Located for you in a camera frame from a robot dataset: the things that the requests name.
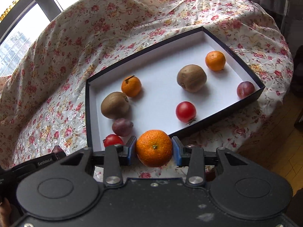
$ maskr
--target building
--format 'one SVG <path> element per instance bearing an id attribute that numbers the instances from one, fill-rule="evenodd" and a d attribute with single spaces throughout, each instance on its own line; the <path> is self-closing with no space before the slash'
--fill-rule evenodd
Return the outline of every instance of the building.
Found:
<path id="1" fill-rule="evenodd" d="M 28 51 L 32 41 L 17 31 L 0 45 L 0 76 L 12 74 Z"/>

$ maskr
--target metal bolt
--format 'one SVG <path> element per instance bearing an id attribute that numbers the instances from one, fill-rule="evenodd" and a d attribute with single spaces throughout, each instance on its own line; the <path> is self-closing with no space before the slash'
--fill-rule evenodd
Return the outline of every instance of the metal bolt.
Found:
<path id="1" fill-rule="evenodd" d="M 121 181 L 121 179 L 117 176 L 110 176 L 105 180 L 108 184 L 116 184 Z"/>
<path id="2" fill-rule="evenodd" d="M 193 176 L 188 179 L 191 184 L 199 184 L 203 182 L 203 178 L 199 176 Z"/>

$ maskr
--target blue gripper pad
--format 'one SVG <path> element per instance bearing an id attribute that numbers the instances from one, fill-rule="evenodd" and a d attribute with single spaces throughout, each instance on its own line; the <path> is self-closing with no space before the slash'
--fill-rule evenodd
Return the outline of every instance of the blue gripper pad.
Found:
<path id="1" fill-rule="evenodd" d="M 172 138 L 172 147 L 175 163 L 177 166 L 181 166 L 181 149 L 174 138 Z"/>
<path id="2" fill-rule="evenodd" d="M 132 159 L 137 156 L 137 154 L 136 154 L 137 138 L 134 136 L 134 137 L 131 137 L 130 139 L 133 139 L 133 140 L 131 141 L 131 144 L 128 147 L 128 155 L 127 155 L 128 166 L 131 165 Z"/>

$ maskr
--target plum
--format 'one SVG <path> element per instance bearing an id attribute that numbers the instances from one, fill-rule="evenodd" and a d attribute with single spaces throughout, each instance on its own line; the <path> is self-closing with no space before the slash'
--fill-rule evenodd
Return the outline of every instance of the plum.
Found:
<path id="1" fill-rule="evenodd" d="M 240 99 L 244 99 L 245 97 L 254 93 L 254 91 L 255 91 L 254 85 L 249 81 L 245 81 L 238 85 L 237 95 L 239 96 Z"/>
<path id="2" fill-rule="evenodd" d="M 59 145 L 56 145 L 53 150 L 52 150 L 52 153 L 59 153 L 59 152 L 64 152 L 63 149 L 59 146 Z"/>
<path id="3" fill-rule="evenodd" d="M 117 119 L 112 125 L 113 132 L 116 135 L 122 137 L 128 136 L 131 133 L 133 127 L 134 127 L 133 122 L 123 118 Z"/>

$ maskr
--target dark fruit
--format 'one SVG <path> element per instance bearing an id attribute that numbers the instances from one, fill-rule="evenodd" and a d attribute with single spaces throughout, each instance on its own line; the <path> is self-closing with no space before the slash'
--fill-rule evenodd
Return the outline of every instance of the dark fruit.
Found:
<path id="1" fill-rule="evenodd" d="M 115 144 L 122 144 L 124 145 L 124 142 L 122 139 L 115 135 L 115 134 L 110 134 L 108 135 L 104 140 L 103 140 L 104 147 L 108 147 L 110 145 L 115 145 Z"/>
<path id="2" fill-rule="evenodd" d="M 254 93 L 254 91 L 255 91 L 254 85 L 249 81 L 245 81 L 238 85 L 237 95 L 239 96 L 240 99 L 244 99 L 245 97 Z"/>
<path id="3" fill-rule="evenodd" d="M 59 146 L 59 145 L 56 145 L 53 150 L 52 150 L 52 153 L 59 153 L 59 152 L 64 152 L 63 149 Z"/>
<path id="4" fill-rule="evenodd" d="M 176 108 L 177 118 L 184 123 L 192 123 L 195 121 L 197 111 L 190 102 L 181 102 Z"/>
<path id="5" fill-rule="evenodd" d="M 131 133 L 133 127 L 133 122 L 123 118 L 117 119 L 112 125 L 113 132 L 122 137 L 128 136 Z"/>

